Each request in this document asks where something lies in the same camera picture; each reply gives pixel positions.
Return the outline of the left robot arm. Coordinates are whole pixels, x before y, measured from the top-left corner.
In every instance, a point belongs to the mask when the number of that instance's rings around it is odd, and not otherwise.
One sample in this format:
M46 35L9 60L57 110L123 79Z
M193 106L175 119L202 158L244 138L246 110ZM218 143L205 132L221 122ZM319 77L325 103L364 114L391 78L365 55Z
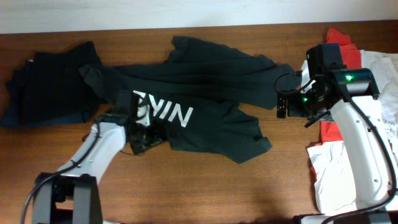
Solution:
M99 182L126 144L135 155L161 142L148 131L153 126L149 105L113 108L92 125L73 157L54 173L41 173L27 202L32 223L105 223Z

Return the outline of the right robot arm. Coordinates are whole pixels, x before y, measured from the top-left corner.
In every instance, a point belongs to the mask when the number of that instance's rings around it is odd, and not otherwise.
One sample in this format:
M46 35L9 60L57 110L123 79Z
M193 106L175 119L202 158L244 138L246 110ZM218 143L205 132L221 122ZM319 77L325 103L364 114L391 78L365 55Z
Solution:
M337 124L356 187L356 209L338 215L297 215L294 223L397 223L397 163L382 129L379 90L368 68L348 69L338 44L306 52L308 74L298 90L277 89L277 117Z

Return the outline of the black Nike t-shirt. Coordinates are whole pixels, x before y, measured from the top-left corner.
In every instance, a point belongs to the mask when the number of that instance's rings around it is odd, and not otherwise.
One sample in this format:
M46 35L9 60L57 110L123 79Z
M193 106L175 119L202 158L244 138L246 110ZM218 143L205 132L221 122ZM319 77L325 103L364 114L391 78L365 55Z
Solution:
M88 64L80 75L107 102L121 90L140 95L174 150L221 154L236 163L267 152L272 145L259 120L239 105L273 109L278 90L300 85L293 68L193 37L176 36L172 42L175 48L164 63Z

